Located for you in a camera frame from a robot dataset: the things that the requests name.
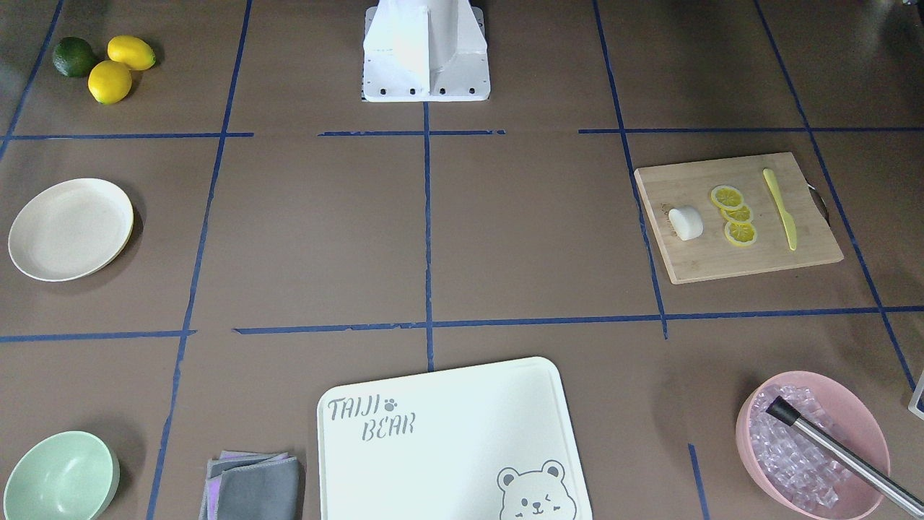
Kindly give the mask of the grey folded cloth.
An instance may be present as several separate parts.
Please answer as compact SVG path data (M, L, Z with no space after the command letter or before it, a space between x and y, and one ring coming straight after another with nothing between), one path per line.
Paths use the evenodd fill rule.
M295 519L300 462L288 452L222 451L206 464L199 519Z

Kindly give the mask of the top lemon slice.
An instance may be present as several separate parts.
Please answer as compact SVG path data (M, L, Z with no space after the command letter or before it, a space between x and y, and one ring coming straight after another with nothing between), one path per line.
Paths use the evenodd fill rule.
M710 201L720 210L736 211L745 205L745 198L738 188L719 185L710 191Z

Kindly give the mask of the cream round plate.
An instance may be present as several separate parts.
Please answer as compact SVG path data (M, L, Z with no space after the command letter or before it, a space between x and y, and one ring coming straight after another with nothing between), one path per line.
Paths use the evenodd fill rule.
M30 279L62 282L92 275L122 253L134 207L118 185L76 178L40 192L14 218L7 250Z

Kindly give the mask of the middle lemon slice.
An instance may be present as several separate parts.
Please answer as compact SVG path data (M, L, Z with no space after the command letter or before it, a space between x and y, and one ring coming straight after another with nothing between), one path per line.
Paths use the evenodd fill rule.
M750 225L753 221L753 214L748 204L743 204L741 207L733 209L720 209L720 216L722 216L726 222L730 222L730 224L733 225Z

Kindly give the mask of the green lime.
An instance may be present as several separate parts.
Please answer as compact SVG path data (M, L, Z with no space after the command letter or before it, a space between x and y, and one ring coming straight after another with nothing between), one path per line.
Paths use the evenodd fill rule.
M78 37L64 37L52 53L55 70L66 78L86 78L99 63L92 46Z

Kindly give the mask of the bamboo cutting board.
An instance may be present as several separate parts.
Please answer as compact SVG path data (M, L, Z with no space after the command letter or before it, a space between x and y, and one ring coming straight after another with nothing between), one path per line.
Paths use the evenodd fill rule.
M635 180L676 285L844 258L792 152L638 168Z

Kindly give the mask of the steel muddler black tip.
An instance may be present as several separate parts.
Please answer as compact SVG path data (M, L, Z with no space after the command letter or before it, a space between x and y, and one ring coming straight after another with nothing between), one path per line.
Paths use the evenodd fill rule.
M800 435L808 438L820 449L829 452L832 458L845 465L855 476L877 490L882 496L899 506L905 513L915 519L923 518L923 503L910 491L905 490L884 472L869 464L864 458L855 454L842 442L835 440L814 422L804 418L788 401L777 396L765 410L766 414L781 421L789 428L796 429Z

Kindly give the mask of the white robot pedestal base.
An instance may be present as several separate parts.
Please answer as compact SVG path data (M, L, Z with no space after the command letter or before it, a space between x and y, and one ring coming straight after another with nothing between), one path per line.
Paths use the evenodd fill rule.
M361 95L371 103L478 102L491 93L483 10L380 1L365 12Z

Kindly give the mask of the green bowl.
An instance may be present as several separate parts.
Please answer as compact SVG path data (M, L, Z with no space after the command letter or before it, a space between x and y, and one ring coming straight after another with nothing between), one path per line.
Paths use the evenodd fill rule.
M51 435L14 465L3 494L6 519L97 519L120 482L115 452L72 430Z

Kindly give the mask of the pink bowl with ice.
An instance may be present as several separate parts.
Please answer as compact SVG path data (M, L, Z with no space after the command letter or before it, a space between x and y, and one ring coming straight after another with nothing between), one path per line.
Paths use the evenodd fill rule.
M888 475L880 425L844 385L821 374L773 376L743 401L736 419L739 456L769 497L813 519L866 519L884 497L796 427L768 412L777 397L855 456Z

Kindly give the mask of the bottom lemon slice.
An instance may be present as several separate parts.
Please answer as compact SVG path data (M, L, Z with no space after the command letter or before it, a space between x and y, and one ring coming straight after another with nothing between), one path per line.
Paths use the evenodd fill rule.
M725 239L736 247L753 246L759 239L758 230L750 223L725 222Z

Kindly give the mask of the white bear tray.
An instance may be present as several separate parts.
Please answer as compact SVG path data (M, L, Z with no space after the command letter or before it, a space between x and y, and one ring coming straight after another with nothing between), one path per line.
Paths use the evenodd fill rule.
M544 357L328 389L323 519L590 519L557 366Z

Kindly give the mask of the yellow lemon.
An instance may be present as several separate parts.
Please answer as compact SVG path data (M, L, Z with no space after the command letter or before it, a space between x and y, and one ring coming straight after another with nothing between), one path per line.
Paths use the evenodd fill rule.
M153 48L141 38L120 34L107 43L107 56L130 70L148 70L157 63Z
M129 67L117 61L101 61L88 76L90 94L101 105L118 103L130 93L132 85Z

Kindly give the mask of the upper yellow lemon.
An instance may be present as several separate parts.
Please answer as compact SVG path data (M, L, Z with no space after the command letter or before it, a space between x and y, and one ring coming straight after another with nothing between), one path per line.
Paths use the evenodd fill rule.
M107 56L130 70L148 70L157 63L153 48L141 38L120 34L107 43Z

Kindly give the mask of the lower yellow lemon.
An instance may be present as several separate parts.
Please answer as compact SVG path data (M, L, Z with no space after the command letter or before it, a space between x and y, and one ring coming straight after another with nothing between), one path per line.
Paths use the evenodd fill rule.
M101 61L88 76L90 94L101 105L118 103L130 93L132 85L129 67L117 61Z

